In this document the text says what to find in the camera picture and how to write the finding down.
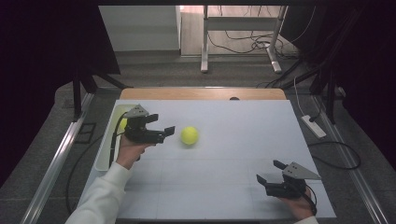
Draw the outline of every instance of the white sleeve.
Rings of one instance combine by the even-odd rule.
[[[66,224],[115,223],[131,174],[131,170],[113,162],[104,176],[96,177]]]
[[[318,221],[317,221],[316,217],[308,217],[308,218],[300,220],[294,224],[318,224]]]

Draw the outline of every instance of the tennis ball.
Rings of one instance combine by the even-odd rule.
[[[186,145],[192,145],[198,140],[198,131],[194,127],[186,127],[181,131],[181,141]]]
[[[120,129],[125,130],[126,121],[127,121],[127,120],[128,120],[128,119],[122,119],[122,120],[121,120],[120,126],[119,126]]]

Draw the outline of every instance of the table surface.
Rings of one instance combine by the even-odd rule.
[[[292,217],[289,209],[278,199],[267,197],[264,187],[255,180],[255,174],[259,174],[270,182],[281,182],[281,171],[273,166],[273,160],[296,161],[318,172],[291,104],[282,91],[157,91],[125,90],[121,98],[134,100],[117,101],[112,113],[114,117],[116,110],[125,109],[123,106],[141,104],[148,112],[160,114],[150,129],[177,126],[173,136],[147,150],[134,165],[119,218],[261,220]],[[183,100],[171,99],[178,96]],[[206,100],[210,96],[216,100]],[[229,101],[230,96],[241,101]],[[247,100],[250,97],[261,99]],[[195,126],[200,132],[199,141],[191,147],[184,146],[178,139],[181,128],[187,125]],[[86,188],[103,174],[92,168]],[[317,217],[335,217],[321,181],[307,183],[318,196]]]
[[[125,89],[121,100],[286,100],[281,89],[245,88],[145,88]]]

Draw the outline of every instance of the white board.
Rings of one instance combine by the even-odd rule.
[[[116,102],[87,187],[108,166],[111,133],[119,116],[141,104],[162,131],[176,126],[163,144],[146,149],[134,164],[119,218],[147,220],[262,220],[292,217],[268,197],[256,174],[282,181],[273,160],[296,161],[314,173],[300,126],[289,101],[125,101]],[[181,143],[186,126],[200,134],[193,146]],[[317,217],[335,217],[323,184],[307,180],[318,196]]]

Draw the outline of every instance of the black curtain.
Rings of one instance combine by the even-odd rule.
[[[46,120],[59,87],[77,72],[94,75],[88,67],[120,73],[99,8],[87,2],[0,3],[2,185]]]
[[[396,6],[370,1],[336,62],[345,109],[396,169]]]

